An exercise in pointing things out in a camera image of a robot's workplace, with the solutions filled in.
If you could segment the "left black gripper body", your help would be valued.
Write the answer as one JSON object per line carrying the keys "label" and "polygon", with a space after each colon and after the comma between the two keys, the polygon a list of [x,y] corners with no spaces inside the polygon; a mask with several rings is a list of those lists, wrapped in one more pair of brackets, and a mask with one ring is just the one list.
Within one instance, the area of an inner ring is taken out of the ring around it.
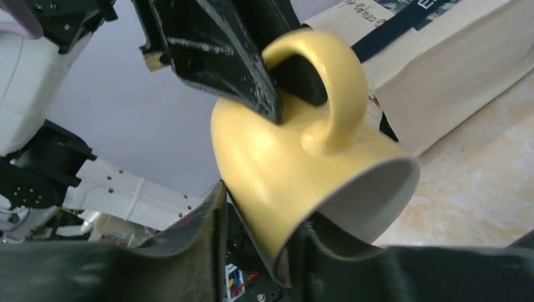
{"label": "left black gripper body", "polygon": [[139,50],[150,71],[186,58],[186,51],[235,57],[261,52],[300,28],[290,1],[133,1],[145,35]]}

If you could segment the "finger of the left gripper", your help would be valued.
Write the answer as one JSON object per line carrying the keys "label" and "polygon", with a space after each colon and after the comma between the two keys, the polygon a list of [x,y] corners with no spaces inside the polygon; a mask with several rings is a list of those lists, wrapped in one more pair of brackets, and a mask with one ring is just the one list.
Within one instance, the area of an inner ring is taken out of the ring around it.
{"label": "finger of the left gripper", "polygon": [[238,50],[235,57],[194,54],[172,62],[174,73],[188,85],[235,99],[273,123],[281,123],[281,99],[260,52]]}
{"label": "finger of the left gripper", "polygon": [[322,106],[327,101],[323,82],[312,64],[301,55],[292,55],[272,68],[276,85],[303,101]]}

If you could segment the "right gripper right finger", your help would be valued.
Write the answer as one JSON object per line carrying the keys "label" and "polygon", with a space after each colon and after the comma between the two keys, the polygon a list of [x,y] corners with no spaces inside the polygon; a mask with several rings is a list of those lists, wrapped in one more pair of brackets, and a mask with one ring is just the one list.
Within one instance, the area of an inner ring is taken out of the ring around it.
{"label": "right gripper right finger", "polygon": [[380,248],[316,213],[288,258],[294,301],[533,300],[532,233],[504,248]]}

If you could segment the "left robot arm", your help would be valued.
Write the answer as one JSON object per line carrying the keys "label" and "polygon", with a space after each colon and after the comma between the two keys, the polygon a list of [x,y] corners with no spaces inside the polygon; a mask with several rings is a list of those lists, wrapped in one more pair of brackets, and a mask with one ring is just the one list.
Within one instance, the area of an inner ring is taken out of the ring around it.
{"label": "left robot arm", "polygon": [[90,212],[161,232],[204,196],[175,191],[111,163],[179,155],[193,98],[236,101],[282,123],[286,91],[326,102],[298,55],[261,58],[303,27],[290,1],[2,1],[1,235],[62,240]]}

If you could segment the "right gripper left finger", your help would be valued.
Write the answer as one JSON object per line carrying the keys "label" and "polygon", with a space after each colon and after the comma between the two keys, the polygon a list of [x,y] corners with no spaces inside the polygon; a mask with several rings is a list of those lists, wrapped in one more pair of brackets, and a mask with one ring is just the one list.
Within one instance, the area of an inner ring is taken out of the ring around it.
{"label": "right gripper left finger", "polygon": [[140,247],[108,242],[1,245],[2,301],[221,301],[226,186]]}

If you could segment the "yellow mug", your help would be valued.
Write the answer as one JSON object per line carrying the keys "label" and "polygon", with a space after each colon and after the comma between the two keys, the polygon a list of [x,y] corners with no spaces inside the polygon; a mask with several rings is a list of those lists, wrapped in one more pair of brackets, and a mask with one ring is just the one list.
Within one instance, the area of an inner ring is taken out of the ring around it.
{"label": "yellow mug", "polygon": [[283,123],[276,125],[221,98],[211,118],[220,174],[271,269],[315,212],[374,242],[406,207],[420,175],[413,156],[365,123],[368,84],[348,44],[326,31],[299,30],[267,46],[263,58],[274,67],[295,54],[318,72],[326,106],[281,92]]}

